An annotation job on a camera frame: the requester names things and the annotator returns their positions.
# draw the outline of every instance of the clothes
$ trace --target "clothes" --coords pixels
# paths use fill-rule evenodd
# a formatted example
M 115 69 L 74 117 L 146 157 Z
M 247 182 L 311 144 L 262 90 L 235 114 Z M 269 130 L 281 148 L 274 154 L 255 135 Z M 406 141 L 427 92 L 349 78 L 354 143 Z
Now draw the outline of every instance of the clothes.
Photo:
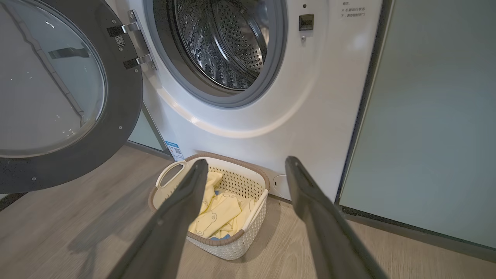
M 255 200 L 215 189 L 221 179 L 221 173 L 208 172 L 200 214 L 188 231 L 204 238 L 221 240 L 235 235 L 245 225 L 255 208 Z

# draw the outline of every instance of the laundry basket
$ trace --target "laundry basket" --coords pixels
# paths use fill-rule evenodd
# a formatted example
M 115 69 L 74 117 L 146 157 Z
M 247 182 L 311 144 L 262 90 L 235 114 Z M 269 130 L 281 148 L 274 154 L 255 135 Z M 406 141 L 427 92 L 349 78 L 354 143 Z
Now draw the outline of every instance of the laundry basket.
M 243 228 L 230 238 L 211 240 L 187 232 L 186 239 L 219 258 L 225 260 L 238 259 L 246 253 L 255 239 L 265 219 L 267 209 L 269 179 L 264 172 L 254 165 L 213 153 L 201 153 L 191 156 L 184 161 L 172 163 L 160 174 L 155 187 L 150 193 L 148 204 L 152 211 L 155 212 L 176 189 L 194 162 L 200 159 L 207 160 L 209 171 L 222 173 L 222 180 L 218 188 L 245 199 L 255 199 L 255 210 L 251 212 Z M 178 165 L 183 166 L 182 169 L 162 185 L 164 176 Z

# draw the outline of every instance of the washing machine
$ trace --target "washing machine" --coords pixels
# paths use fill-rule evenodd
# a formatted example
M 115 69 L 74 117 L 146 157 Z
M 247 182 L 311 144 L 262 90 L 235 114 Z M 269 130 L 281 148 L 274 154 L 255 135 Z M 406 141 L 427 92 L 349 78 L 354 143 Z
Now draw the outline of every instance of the washing machine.
M 381 0 L 0 3 L 12 65 L 1 76 L 1 192 L 96 168 L 143 99 L 175 160 L 207 151 L 253 163 L 290 200 L 293 155 L 334 200 Z

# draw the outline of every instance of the brown basket rim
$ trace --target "brown basket rim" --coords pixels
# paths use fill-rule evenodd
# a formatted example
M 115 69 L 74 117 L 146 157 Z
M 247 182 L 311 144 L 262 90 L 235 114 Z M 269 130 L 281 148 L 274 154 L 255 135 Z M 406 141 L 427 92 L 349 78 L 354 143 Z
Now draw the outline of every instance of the brown basket rim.
M 229 163 L 233 163 L 233 164 L 236 164 L 236 165 L 239 165 L 239 166 L 242 166 L 242 167 L 245 167 L 249 170 L 252 170 L 256 173 L 258 173 L 259 175 L 262 176 L 262 178 L 264 179 L 265 181 L 265 188 L 267 190 L 270 189 L 270 181 L 269 181 L 269 178 L 267 177 L 267 174 L 265 174 L 265 172 L 263 172 L 260 168 L 258 168 L 257 166 L 253 165 L 253 164 L 250 164 L 250 163 L 247 163 L 247 162 L 244 162 L 244 161 L 241 161 L 241 160 L 237 160 L 237 159 L 233 159 L 233 158 L 230 158 L 230 157 L 226 157 L 226 156 L 222 156 L 222 155 L 217 155 L 217 154 L 214 154 L 214 153 L 210 153 L 210 152 L 202 152 L 202 153 L 198 153 L 196 155 L 193 155 L 193 156 L 190 156 L 188 158 L 185 159 L 186 162 L 189 162 L 193 159 L 196 159 L 196 158 L 200 158 L 200 157 L 210 157 L 210 158 L 214 158 L 214 159 L 219 159 L 219 160 L 223 160 L 223 161 L 226 161 L 226 162 L 229 162 Z M 152 191 L 150 192 L 150 195 L 148 196 L 148 206 L 150 207 L 150 209 L 152 210 L 152 212 L 156 212 L 157 209 L 153 206 L 153 197 L 155 196 L 155 193 L 157 192 L 157 187 L 153 186 L 153 189 Z M 235 235 L 231 236 L 230 238 L 228 239 L 222 239 L 222 240 L 211 240 L 211 239 L 208 239 L 208 238 L 204 238 L 204 237 L 201 237 L 199 235 L 196 235 L 192 232 L 187 232 L 187 236 L 198 241 L 198 242 L 201 242 L 203 244 L 206 244 L 208 246 L 225 246 L 225 245 L 228 245 L 228 244 L 231 244 L 233 242 L 235 242 L 236 240 L 240 239 L 243 235 L 245 234 L 245 231 L 244 230 L 239 230 Z

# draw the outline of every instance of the floor plank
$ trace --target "floor plank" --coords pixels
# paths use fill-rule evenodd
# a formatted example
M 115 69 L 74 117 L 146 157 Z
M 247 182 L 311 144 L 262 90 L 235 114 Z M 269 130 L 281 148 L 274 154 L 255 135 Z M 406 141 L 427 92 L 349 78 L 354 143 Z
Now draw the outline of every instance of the floor plank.
M 171 162 L 124 146 L 64 185 L 31 192 L 0 211 L 0 278 L 105 278 L 152 216 L 147 205 Z M 496 264 L 350 222 L 391 278 L 494 278 Z M 248 252 L 224 261 L 185 243 L 177 278 L 316 278 L 304 223 L 268 198 Z

